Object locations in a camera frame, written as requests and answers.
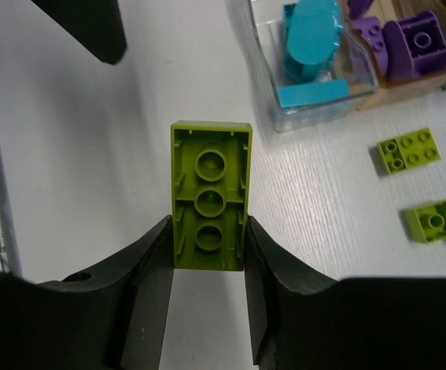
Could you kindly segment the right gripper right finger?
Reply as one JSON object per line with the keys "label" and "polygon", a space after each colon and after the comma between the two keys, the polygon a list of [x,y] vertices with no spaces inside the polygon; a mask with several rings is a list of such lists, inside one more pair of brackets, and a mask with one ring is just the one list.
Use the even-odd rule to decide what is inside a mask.
{"label": "right gripper right finger", "polygon": [[260,369],[446,369],[446,278],[335,280],[250,217],[245,290]]}

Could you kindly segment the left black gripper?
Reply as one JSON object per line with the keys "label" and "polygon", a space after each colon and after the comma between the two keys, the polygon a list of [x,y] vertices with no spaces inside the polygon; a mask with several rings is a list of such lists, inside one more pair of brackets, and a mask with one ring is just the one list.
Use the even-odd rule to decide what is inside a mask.
{"label": "left black gripper", "polygon": [[127,40],[117,0],[35,0],[33,2],[98,60],[116,65]]}

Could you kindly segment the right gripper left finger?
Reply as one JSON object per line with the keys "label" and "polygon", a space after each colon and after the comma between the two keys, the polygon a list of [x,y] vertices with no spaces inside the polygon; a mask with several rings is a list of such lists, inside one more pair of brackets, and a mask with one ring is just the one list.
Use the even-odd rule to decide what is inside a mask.
{"label": "right gripper left finger", "polygon": [[61,281],[0,273],[0,369],[156,369],[173,267],[173,221]]}

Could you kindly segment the long green lego brick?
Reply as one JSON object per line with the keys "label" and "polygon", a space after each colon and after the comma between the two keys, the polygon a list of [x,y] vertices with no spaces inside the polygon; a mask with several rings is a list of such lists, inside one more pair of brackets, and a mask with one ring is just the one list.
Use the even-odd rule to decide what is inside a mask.
{"label": "long green lego brick", "polygon": [[242,271],[252,158],[248,123],[171,125],[174,266]]}

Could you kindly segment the purple lego from stack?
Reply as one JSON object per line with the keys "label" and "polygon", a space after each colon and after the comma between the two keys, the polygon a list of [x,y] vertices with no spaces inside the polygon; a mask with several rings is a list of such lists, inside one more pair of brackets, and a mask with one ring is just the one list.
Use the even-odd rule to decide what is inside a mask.
{"label": "purple lego from stack", "polygon": [[[352,26],[357,32],[359,32],[360,36],[373,50],[380,74],[385,76],[388,71],[389,57],[380,20],[376,16],[353,19]],[[350,58],[354,73],[362,74],[366,72],[367,63],[365,58],[361,55],[359,49],[356,49],[355,47],[351,48]]]}

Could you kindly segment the purple square lego brick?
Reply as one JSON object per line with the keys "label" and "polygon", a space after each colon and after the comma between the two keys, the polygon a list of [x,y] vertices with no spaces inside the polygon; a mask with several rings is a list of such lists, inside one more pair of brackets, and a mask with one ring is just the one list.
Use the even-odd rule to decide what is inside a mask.
{"label": "purple square lego brick", "polygon": [[391,82],[406,82],[446,70],[446,38],[432,11],[385,23],[383,37]]}

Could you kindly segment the cyan lego brick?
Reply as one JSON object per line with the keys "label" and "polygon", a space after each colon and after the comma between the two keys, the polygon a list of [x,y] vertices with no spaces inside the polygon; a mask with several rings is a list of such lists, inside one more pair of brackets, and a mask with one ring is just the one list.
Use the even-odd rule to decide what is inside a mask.
{"label": "cyan lego brick", "polygon": [[344,99],[350,95],[350,90],[345,79],[337,79],[281,86],[277,93],[283,109],[295,109]]}

